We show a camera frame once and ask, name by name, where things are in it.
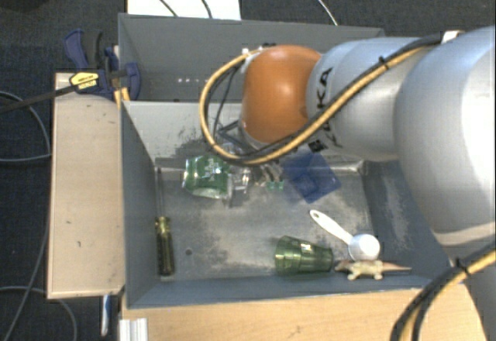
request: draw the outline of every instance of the blue object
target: blue object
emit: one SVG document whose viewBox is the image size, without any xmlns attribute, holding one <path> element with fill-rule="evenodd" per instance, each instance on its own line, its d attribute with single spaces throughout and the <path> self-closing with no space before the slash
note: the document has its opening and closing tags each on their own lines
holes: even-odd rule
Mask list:
<svg viewBox="0 0 496 341">
<path fill-rule="evenodd" d="M 74 63 L 78 71 L 93 70 L 98 73 L 98 85 L 86 88 L 77 93 L 89 93 L 99 95 L 108 100 L 114 99 L 114 91 L 117 88 L 111 84 L 112 79 L 120 79 L 121 88 L 128 88 L 129 98 L 138 99 L 141 89 L 141 74 L 138 64 L 127 63 L 123 70 L 119 71 L 119 59 L 112 48 L 105 49 L 105 56 L 108 59 L 108 69 L 100 67 L 99 61 L 99 40 L 101 33 L 84 34 L 82 29 L 75 29 L 64 38 L 64 49 L 67 57 Z"/>
<path fill-rule="evenodd" d="M 313 203 L 341 186 L 339 179 L 320 153 L 292 157 L 281 166 L 285 177 L 307 203 Z"/>
</svg>

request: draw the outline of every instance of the white strip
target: white strip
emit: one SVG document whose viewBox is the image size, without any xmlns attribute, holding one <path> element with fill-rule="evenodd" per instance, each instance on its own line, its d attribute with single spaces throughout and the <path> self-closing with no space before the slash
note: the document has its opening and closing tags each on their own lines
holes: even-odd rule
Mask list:
<svg viewBox="0 0 496 341">
<path fill-rule="evenodd" d="M 119 320 L 120 341 L 148 341 L 148 319 Z"/>
<path fill-rule="evenodd" d="M 463 245 L 464 243 L 493 236 L 496 233 L 496 223 L 488 222 L 480 226 L 473 226 L 455 232 L 434 232 L 437 241 L 443 246 Z"/>
</svg>

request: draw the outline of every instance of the dark carpet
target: dark carpet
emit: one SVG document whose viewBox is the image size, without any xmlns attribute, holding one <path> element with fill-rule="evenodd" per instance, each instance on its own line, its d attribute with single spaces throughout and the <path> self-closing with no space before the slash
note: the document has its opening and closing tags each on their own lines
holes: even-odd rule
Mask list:
<svg viewBox="0 0 496 341">
<path fill-rule="evenodd" d="M 316 0 L 239 0 L 244 19 L 329 23 Z M 338 22 L 379 26 L 388 35 L 421 36 L 444 29 L 494 24 L 494 0 L 324 0 Z M 117 43 L 117 14 L 126 0 L 0 0 L 0 90 L 23 98 L 53 88 L 57 70 L 72 68 L 62 39 L 72 29 L 100 29 L 102 46 Z M 35 106 L 50 129 L 50 103 Z M 0 157 L 44 152 L 43 134 L 28 112 L 0 115 Z M 0 164 L 0 287 L 26 285 L 47 221 L 50 163 Z M 43 261 L 35 286 L 44 288 Z M 22 293 L 0 294 L 0 339 Z M 99 338 L 98 298 L 67 301 L 77 319 L 79 340 Z M 64 310 L 32 295 L 12 339 L 71 339 Z M 116 339 L 115 329 L 108 339 Z"/>
</svg>

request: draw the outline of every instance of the green plastic cup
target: green plastic cup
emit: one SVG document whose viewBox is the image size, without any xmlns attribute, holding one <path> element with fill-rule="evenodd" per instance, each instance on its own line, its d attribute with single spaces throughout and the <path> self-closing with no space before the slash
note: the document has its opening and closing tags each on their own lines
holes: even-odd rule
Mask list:
<svg viewBox="0 0 496 341">
<path fill-rule="evenodd" d="M 332 268 L 332 250 L 290 236 L 277 242 L 276 272 L 279 275 L 328 272 Z"/>
</svg>

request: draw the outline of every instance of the white plastic spoon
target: white plastic spoon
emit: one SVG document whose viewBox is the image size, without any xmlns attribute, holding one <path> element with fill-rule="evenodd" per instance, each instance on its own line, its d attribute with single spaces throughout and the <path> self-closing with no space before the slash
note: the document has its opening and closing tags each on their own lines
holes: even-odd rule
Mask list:
<svg viewBox="0 0 496 341">
<path fill-rule="evenodd" d="M 348 252 L 353 260 L 376 260 L 379 257 L 381 245 L 375 236 L 368 233 L 360 233 L 352 236 L 336 221 L 319 210 L 310 210 L 310 216 L 328 233 L 341 239 L 348 245 Z"/>
</svg>

